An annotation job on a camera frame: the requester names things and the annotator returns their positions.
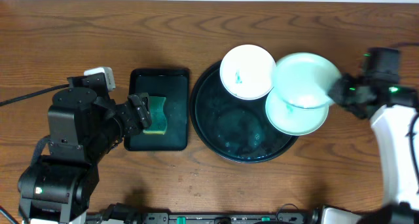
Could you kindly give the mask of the green yellow sponge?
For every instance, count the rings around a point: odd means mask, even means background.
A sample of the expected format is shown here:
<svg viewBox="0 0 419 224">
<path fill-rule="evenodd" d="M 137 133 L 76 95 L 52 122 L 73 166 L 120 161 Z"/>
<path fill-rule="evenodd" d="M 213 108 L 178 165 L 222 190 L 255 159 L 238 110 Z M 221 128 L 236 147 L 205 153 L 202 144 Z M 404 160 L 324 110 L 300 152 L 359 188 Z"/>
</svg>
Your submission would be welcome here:
<svg viewBox="0 0 419 224">
<path fill-rule="evenodd" d="M 162 96 L 151 96 L 150 97 L 150 114 L 151 114 L 151 125 L 147 129 L 144 129 L 144 134 L 149 135 L 164 135 L 167 131 L 168 120 L 164 114 L 164 104 L 166 97 Z"/>
</svg>

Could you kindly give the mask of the pale green plate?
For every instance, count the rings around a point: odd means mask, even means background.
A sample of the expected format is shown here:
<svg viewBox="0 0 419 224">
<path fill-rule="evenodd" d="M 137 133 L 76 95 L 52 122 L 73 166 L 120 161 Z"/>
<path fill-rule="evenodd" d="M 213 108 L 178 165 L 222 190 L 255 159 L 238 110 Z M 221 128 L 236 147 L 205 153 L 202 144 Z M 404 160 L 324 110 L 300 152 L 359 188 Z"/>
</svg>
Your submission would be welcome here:
<svg viewBox="0 0 419 224">
<path fill-rule="evenodd" d="M 341 77 L 338 68 L 328 59 L 309 52 L 298 52 L 276 62 L 272 83 L 285 103 L 303 109 L 316 109 L 333 104 L 328 91 Z"/>
</svg>

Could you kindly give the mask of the mint green plate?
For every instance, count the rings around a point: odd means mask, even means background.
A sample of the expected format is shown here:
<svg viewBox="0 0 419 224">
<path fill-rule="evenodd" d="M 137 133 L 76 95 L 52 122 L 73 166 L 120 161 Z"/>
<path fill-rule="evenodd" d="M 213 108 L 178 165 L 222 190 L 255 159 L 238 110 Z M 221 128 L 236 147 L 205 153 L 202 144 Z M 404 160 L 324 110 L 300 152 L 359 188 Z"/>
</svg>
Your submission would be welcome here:
<svg viewBox="0 0 419 224">
<path fill-rule="evenodd" d="M 266 98 L 266 116 L 271 125 L 292 136 L 303 136 L 316 131 L 326 121 L 329 107 L 301 109 L 285 103 L 272 89 Z"/>
</svg>

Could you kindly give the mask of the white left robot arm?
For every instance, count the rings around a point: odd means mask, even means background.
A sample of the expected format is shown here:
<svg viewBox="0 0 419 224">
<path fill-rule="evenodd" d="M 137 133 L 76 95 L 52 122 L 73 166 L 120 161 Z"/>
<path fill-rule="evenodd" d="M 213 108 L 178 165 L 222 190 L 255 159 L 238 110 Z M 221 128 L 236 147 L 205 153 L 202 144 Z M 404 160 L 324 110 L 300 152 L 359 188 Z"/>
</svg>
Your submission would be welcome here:
<svg viewBox="0 0 419 224">
<path fill-rule="evenodd" d="M 87 87 L 55 93 L 48 109 L 49 154 L 34 152 L 18 180 L 22 219 L 70 223 L 83 215 L 99 182 L 100 160 L 150 127 L 149 105 L 147 93 L 131 94 L 122 104 Z"/>
</svg>

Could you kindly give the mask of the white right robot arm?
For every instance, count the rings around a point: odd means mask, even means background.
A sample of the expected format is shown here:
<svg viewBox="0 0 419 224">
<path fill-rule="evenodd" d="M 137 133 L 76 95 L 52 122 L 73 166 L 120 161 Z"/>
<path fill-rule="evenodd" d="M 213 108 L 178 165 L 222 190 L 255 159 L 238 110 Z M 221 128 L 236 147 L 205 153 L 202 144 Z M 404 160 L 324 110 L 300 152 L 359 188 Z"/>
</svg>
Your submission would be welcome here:
<svg viewBox="0 0 419 224">
<path fill-rule="evenodd" d="M 325 207 L 320 223 L 418 222 L 418 93 L 397 79 L 328 77 L 321 87 L 333 102 L 374 132 L 383 178 L 383 205 L 367 214 Z"/>
</svg>

